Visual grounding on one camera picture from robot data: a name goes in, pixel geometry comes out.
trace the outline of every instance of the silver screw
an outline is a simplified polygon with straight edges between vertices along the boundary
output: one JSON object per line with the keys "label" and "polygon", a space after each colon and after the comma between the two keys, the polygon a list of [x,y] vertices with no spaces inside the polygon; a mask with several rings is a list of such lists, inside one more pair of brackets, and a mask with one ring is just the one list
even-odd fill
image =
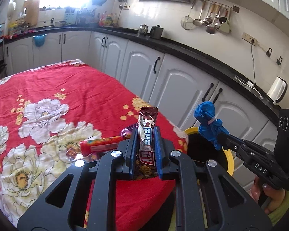
{"label": "silver screw", "polygon": [[118,157],[118,156],[121,155],[121,151],[119,151],[119,150],[112,151],[112,152],[111,152],[111,155],[112,155],[113,157]]}
{"label": "silver screw", "polygon": [[82,167],[85,164],[84,160],[77,160],[75,161],[75,166]]}
{"label": "silver screw", "polygon": [[211,167],[216,167],[217,166],[217,162],[214,160],[208,160],[208,165]]}
{"label": "silver screw", "polygon": [[178,150],[173,150],[173,151],[171,151],[171,155],[173,157],[179,157],[181,155],[181,152]]}

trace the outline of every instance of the power outlet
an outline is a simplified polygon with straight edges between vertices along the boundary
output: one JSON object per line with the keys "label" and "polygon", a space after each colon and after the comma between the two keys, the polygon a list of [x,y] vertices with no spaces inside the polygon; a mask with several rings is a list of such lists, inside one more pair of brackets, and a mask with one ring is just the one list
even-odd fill
{"label": "power outlet", "polygon": [[254,43],[253,43],[254,46],[256,46],[258,42],[257,39],[253,38],[252,36],[250,36],[249,34],[245,32],[242,35],[242,39],[244,39],[245,41],[248,41],[250,44],[251,44],[251,41],[254,40]]}

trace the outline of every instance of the wooden cutting board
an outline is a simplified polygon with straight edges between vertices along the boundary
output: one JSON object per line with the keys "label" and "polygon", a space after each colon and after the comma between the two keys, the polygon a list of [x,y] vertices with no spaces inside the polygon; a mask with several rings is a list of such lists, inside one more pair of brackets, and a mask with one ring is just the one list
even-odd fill
{"label": "wooden cutting board", "polygon": [[28,0],[24,2],[24,9],[26,10],[26,23],[30,23],[30,26],[36,26],[38,24],[38,17],[40,11],[40,0]]}

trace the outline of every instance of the floral tablecloth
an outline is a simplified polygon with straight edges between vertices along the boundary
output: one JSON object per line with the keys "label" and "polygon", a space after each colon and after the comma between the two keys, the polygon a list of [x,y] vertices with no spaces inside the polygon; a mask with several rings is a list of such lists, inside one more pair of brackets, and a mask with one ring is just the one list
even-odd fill
{"label": "floral tablecloth", "polygon": [[[0,80],[0,209],[17,226],[20,216],[71,165],[65,151],[79,141],[119,135],[138,119],[141,98],[80,60]],[[187,135],[161,113],[156,124],[176,149]],[[138,230],[165,201],[173,181],[118,181],[118,231]]]}

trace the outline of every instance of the metal kettle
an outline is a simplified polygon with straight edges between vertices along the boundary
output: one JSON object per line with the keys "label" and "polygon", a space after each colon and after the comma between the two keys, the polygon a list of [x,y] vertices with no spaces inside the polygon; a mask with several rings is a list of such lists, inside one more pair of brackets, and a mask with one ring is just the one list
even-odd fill
{"label": "metal kettle", "polygon": [[153,26],[150,31],[150,37],[160,40],[160,38],[162,37],[163,30],[164,29],[161,28],[160,25]]}
{"label": "metal kettle", "polygon": [[280,77],[276,77],[275,82],[267,93],[267,95],[273,100],[274,105],[277,105],[277,103],[283,99],[287,88],[287,82]]}
{"label": "metal kettle", "polygon": [[138,29],[139,36],[146,36],[148,33],[148,26],[146,24],[141,24]]}

